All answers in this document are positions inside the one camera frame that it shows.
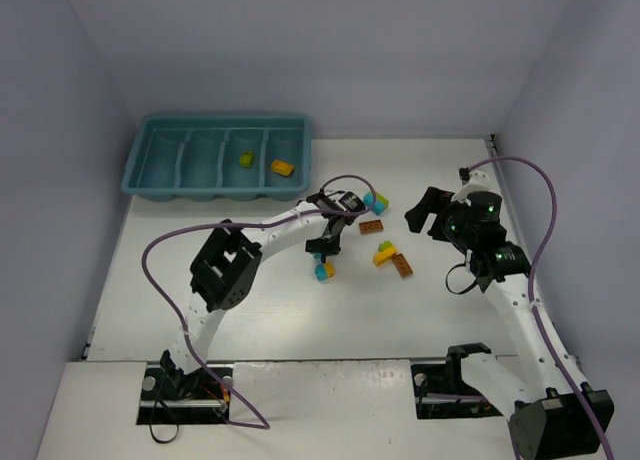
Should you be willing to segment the orange lego brick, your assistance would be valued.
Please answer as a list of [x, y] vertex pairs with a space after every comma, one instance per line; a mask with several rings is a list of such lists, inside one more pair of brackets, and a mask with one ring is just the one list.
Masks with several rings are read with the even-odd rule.
[[271, 163], [271, 171], [280, 176], [288, 177], [293, 173], [294, 169], [295, 167], [292, 164], [282, 160], [276, 159]]

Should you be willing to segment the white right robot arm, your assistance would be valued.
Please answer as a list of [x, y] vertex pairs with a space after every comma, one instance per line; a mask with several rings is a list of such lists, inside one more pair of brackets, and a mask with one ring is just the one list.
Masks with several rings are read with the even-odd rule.
[[463, 254], [463, 268], [493, 305], [515, 347], [525, 377], [503, 367], [482, 343], [452, 346], [447, 366], [455, 388], [479, 392], [506, 419], [522, 459], [565, 459], [605, 451], [614, 413], [605, 390], [594, 389], [568, 354], [532, 284], [524, 251], [500, 222], [502, 198], [485, 187], [458, 193], [429, 187], [405, 219]]

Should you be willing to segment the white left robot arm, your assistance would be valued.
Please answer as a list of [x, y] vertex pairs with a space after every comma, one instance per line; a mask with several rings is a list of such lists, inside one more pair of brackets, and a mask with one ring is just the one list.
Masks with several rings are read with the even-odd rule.
[[322, 260], [338, 254], [343, 229], [365, 209], [353, 192], [319, 192], [260, 227], [233, 227], [226, 219], [213, 229], [189, 266], [186, 328], [160, 360], [174, 395], [184, 399], [199, 386], [198, 361], [206, 359], [224, 314], [249, 295], [262, 263], [298, 244]]

